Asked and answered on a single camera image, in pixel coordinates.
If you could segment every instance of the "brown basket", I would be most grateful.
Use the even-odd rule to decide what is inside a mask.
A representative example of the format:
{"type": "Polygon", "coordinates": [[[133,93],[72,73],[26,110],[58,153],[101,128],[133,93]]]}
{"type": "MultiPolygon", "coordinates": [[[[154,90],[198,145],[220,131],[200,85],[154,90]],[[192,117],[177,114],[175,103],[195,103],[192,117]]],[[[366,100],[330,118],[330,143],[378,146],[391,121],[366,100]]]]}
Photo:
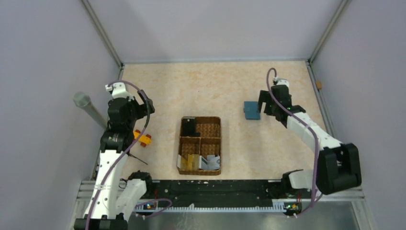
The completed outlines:
{"type": "Polygon", "coordinates": [[[178,154],[187,160],[189,154],[220,156],[220,169],[218,170],[185,170],[178,168],[179,174],[215,176],[221,173],[221,120],[217,116],[197,116],[196,132],[200,137],[180,137],[178,154]]]}

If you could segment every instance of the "wooden tabletop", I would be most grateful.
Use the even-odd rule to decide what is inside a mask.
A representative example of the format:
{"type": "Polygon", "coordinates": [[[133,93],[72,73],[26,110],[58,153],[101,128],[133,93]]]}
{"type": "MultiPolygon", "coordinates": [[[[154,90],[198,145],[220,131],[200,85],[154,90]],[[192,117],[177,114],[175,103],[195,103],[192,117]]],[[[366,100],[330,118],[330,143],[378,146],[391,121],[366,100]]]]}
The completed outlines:
{"type": "MultiPolygon", "coordinates": [[[[311,169],[314,153],[274,117],[246,120],[244,101],[257,101],[266,90],[266,73],[275,67],[290,82],[293,105],[301,105],[324,127],[304,61],[216,62],[125,65],[123,80],[143,89],[154,102],[155,113],[146,134],[152,143],[136,144],[131,153],[148,165],[128,158],[122,177],[149,172],[163,179],[280,179],[295,169],[311,169]],[[222,129],[222,169],[218,176],[179,175],[176,168],[180,119],[183,116],[218,116],[222,129]]],[[[133,95],[136,91],[128,87],[133,95]]],[[[141,130],[145,118],[135,127],[141,130]]]]}

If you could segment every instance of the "gray panel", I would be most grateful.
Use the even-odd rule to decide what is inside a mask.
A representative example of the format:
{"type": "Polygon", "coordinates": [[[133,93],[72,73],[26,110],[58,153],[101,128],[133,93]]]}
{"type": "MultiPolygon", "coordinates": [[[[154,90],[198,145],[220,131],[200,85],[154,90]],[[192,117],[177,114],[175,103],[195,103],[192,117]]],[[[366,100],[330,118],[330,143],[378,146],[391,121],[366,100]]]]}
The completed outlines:
{"type": "Polygon", "coordinates": [[[118,68],[79,0],[0,1],[0,229],[66,229],[118,68]]]}
{"type": "Polygon", "coordinates": [[[404,225],[406,1],[352,1],[317,58],[337,137],[358,146],[380,229],[404,225]]]}
{"type": "Polygon", "coordinates": [[[298,219],[271,213],[163,213],[146,220],[131,216],[128,225],[129,230],[358,230],[351,202],[320,202],[298,219]]]}
{"type": "Polygon", "coordinates": [[[91,0],[124,63],[307,59],[340,0],[91,0]]]}

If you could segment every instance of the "purple cable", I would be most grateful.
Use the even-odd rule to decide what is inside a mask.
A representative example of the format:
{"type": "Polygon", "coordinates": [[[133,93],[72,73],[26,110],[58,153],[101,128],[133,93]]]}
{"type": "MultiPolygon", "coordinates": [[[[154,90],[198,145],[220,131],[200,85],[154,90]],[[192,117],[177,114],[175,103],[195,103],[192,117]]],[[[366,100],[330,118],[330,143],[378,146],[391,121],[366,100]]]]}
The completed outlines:
{"type": "MultiPolygon", "coordinates": [[[[149,116],[150,116],[150,114],[149,114],[149,104],[147,103],[147,102],[148,102],[148,97],[147,97],[147,95],[146,95],[142,90],[140,90],[138,87],[136,87],[134,84],[132,84],[131,82],[128,82],[128,81],[126,81],[126,80],[116,80],[116,81],[111,82],[111,83],[108,84],[108,85],[110,86],[110,85],[112,85],[112,84],[114,84],[114,83],[119,83],[119,82],[134,87],[134,88],[141,94],[141,96],[144,98],[144,100],[146,101],[146,104],[147,104],[147,120],[146,120],[146,122],[145,122],[144,128],[142,129],[142,131],[141,131],[141,133],[138,135],[138,137],[133,141],[133,143],[131,143],[130,146],[128,146],[128,148],[126,148],[126,149],[124,150],[124,152],[123,152],[123,153],[115,160],[115,162],[110,166],[110,168],[109,168],[109,170],[107,171],[106,175],[105,175],[105,176],[103,177],[103,179],[101,180],[101,185],[104,185],[104,183],[106,183],[106,180],[107,180],[107,178],[109,177],[110,173],[113,171],[113,168],[114,168],[114,167],[118,164],[118,162],[130,151],[130,149],[135,145],[135,143],[136,143],[136,142],[140,139],[140,137],[144,134],[145,130],[147,129],[148,122],[149,122],[149,116]]],[[[96,200],[97,200],[97,198],[99,198],[99,195],[100,195],[100,190],[97,190],[97,191],[96,191],[96,194],[94,195],[94,198],[93,198],[93,200],[92,200],[92,202],[91,202],[90,208],[89,208],[89,213],[88,213],[88,216],[87,216],[87,218],[86,218],[85,230],[89,230],[89,224],[90,224],[91,214],[92,214],[92,212],[93,212],[94,206],[96,205],[96,200]]]]}
{"type": "Polygon", "coordinates": [[[281,103],[279,103],[278,100],[275,98],[275,96],[272,94],[271,87],[270,87],[270,85],[269,85],[269,73],[270,73],[272,70],[275,72],[275,77],[276,77],[276,69],[273,68],[273,67],[270,68],[270,69],[268,70],[268,73],[267,73],[267,87],[268,87],[269,94],[271,95],[271,98],[275,101],[275,103],[276,103],[284,112],[286,112],[288,115],[292,116],[293,118],[295,118],[296,120],[298,120],[302,125],[304,125],[305,127],[307,127],[307,128],[309,129],[309,131],[312,133],[312,135],[313,135],[313,137],[314,137],[314,139],[315,139],[315,162],[314,162],[314,164],[313,164],[312,197],[311,197],[311,200],[310,200],[310,207],[313,207],[313,205],[315,204],[315,202],[317,202],[317,201],[315,201],[315,198],[316,198],[317,159],[318,159],[318,151],[319,151],[319,149],[318,149],[319,146],[318,146],[317,134],[316,134],[316,132],[314,132],[314,130],[313,130],[311,127],[307,126],[307,123],[306,123],[306,122],[302,121],[302,120],[301,120],[300,118],[298,118],[296,115],[294,115],[294,114],[291,113],[289,110],[287,110],[283,105],[281,105],[281,103]]]}
{"type": "Polygon", "coordinates": [[[147,205],[147,204],[149,204],[149,203],[154,203],[154,202],[158,202],[158,201],[168,201],[168,202],[169,202],[169,205],[166,206],[165,208],[163,208],[162,210],[159,210],[158,212],[154,212],[154,213],[152,213],[151,215],[145,216],[145,218],[150,218],[150,217],[154,217],[154,216],[156,216],[156,215],[159,215],[159,214],[161,214],[163,211],[165,211],[166,209],[168,209],[168,208],[170,208],[170,207],[172,206],[172,201],[171,201],[171,200],[166,199],[166,198],[159,198],[159,199],[155,199],[155,200],[146,201],[146,202],[144,202],[144,203],[141,203],[141,204],[136,205],[135,207],[144,206],[144,205],[147,205]]]}

